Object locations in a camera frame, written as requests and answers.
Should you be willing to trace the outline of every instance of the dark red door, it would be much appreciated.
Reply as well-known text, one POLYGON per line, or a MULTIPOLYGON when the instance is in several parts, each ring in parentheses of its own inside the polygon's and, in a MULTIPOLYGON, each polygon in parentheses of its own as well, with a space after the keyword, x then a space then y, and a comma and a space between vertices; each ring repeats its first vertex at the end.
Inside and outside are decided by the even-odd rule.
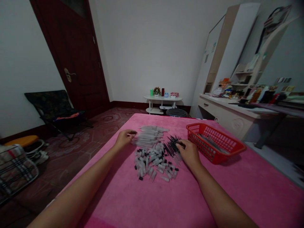
POLYGON ((48 36, 47 43, 74 108, 87 110, 88 117, 107 110, 108 92, 84 0, 35 1, 44 23, 42 31, 48 36))

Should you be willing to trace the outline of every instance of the door lock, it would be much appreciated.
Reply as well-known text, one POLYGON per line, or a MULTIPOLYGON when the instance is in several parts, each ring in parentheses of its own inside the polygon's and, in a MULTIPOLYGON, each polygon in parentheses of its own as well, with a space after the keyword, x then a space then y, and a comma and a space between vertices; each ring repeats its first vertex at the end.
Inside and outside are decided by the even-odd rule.
POLYGON ((64 72, 66 73, 67 80, 72 82, 71 75, 76 75, 75 73, 70 73, 68 69, 64 68, 64 72))

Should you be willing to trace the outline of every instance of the hand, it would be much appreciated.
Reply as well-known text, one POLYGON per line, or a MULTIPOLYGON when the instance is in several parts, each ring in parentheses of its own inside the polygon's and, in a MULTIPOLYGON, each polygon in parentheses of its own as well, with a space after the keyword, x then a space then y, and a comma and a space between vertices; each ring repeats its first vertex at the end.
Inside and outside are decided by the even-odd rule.
POLYGON ((180 154, 184 160, 184 162, 187 164, 187 166, 192 169, 196 168, 197 166, 201 166, 202 163, 200 161, 199 152, 196 148, 196 145, 188 140, 179 140, 179 143, 182 143, 185 145, 185 149, 180 144, 176 143, 176 146, 178 150, 180 151, 180 154))
POLYGON ((126 146, 131 142, 136 134, 137 132, 131 129, 121 131, 117 137, 115 145, 120 147, 126 146))

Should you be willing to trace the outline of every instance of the red plastic basket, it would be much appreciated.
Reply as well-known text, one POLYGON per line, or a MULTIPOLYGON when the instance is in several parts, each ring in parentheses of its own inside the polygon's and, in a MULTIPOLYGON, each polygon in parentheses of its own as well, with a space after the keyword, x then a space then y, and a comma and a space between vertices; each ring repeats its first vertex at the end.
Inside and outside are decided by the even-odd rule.
POLYGON ((188 140, 193 142, 197 149, 212 163, 219 164, 223 161, 226 161, 228 158, 243 152, 246 150, 246 146, 234 139, 225 133, 216 130, 213 127, 208 126, 204 123, 195 123, 187 125, 188 129, 188 140), (210 137, 218 147, 224 149, 229 152, 229 154, 225 154, 216 149, 211 143, 208 142, 207 139, 203 139, 203 137, 198 134, 202 134, 205 137, 210 137))

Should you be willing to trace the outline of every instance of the forearm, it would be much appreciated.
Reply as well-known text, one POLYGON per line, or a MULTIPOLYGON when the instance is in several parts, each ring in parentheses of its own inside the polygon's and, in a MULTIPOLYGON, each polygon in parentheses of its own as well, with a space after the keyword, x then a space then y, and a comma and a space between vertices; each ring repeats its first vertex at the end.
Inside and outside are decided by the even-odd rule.
POLYGON ((230 198, 207 169, 198 164, 193 166, 202 194, 219 228, 257 227, 251 218, 230 198))
POLYGON ((29 227, 75 227, 121 149, 117 145, 112 147, 39 214, 29 227))

